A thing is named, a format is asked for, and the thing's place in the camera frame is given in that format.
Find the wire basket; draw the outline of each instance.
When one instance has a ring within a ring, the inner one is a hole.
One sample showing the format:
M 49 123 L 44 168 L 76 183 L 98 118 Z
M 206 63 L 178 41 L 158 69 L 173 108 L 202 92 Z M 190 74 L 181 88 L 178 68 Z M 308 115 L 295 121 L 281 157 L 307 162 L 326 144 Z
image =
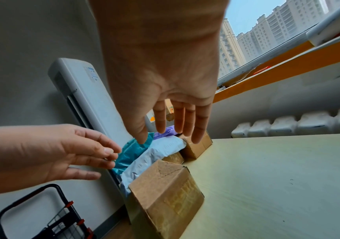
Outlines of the wire basket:
M 39 189 L 4 208 L 0 212 L 0 220 L 3 214 L 8 210 L 22 204 L 26 200 L 34 197 L 35 195 L 50 187 L 53 187 L 57 190 L 65 206 L 61 208 L 61 210 L 53 217 L 53 219 L 49 221 L 46 227 L 32 239 L 96 239 L 96 236 L 93 234 L 92 230 L 84 225 L 84 219 L 81 219 L 76 212 L 73 206 L 74 202 L 69 202 L 63 194 L 61 188 L 57 184 L 53 183 L 40 187 Z M 7 239 L 1 223 L 0 239 Z

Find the blue sky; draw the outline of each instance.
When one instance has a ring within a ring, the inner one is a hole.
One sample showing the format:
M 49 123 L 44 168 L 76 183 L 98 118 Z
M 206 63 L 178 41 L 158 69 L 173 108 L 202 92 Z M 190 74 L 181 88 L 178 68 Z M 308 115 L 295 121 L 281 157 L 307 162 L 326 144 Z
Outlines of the blue sky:
M 230 0 L 225 17 L 237 36 L 250 31 L 260 16 L 270 15 L 272 9 L 283 3 L 285 0 Z

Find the tabletop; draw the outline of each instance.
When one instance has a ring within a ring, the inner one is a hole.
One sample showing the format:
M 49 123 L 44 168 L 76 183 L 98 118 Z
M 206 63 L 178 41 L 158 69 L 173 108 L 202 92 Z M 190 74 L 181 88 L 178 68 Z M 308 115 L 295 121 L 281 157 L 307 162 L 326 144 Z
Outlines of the tabletop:
M 185 165 L 205 202 L 181 239 L 340 238 L 340 134 L 215 139 Z

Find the wooden floor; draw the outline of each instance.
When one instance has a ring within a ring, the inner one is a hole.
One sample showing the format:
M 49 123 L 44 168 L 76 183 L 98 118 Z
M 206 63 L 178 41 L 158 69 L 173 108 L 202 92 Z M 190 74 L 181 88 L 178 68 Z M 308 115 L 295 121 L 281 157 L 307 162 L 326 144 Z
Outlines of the wooden floor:
M 103 239 L 134 239 L 129 218 L 122 220 Z

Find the black handle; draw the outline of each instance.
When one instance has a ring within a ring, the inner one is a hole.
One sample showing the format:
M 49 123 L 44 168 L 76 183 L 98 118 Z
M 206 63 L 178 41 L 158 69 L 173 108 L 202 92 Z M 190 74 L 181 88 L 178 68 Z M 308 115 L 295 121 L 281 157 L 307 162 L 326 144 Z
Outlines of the black handle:
M 16 200 L 15 202 L 13 202 L 12 204 L 10 204 L 9 206 L 7 206 L 6 208 L 4 208 L 1 212 L 0 212 L 0 220 L 2 219 L 2 216 L 3 214 L 5 214 L 8 210 L 16 207 L 17 205 L 20 205 L 22 204 L 23 202 L 25 202 L 26 200 L 36 196 L 37 194 L 41 193 L 42 191 L 44 191 L 45 189 L 47 188 L 50 188 L 50 187 L 53 187 L 57 190 L 60 198 L 62 199 L 63 203 L 65 205 L 67 205 L 69 202 L 68 200 L 66 199 L 65 195 L 63 194 L 62 192 L 62 189 L 57 185 L 57 184 L 54 184 L 54 183 L 50 183 L 50 184 L 47 184 L 45 186 L 42 186 L 38 189 L 36 189 L 35 191 L 31 192 L 30 194 L 20 198 L 19 200 Z M 3 230 L 3 227 L 2 227 L 2 224 L 0 223 L 0 239 L 7 239 L 6 237 L 6 234 L 4 233 L 4 230 Z

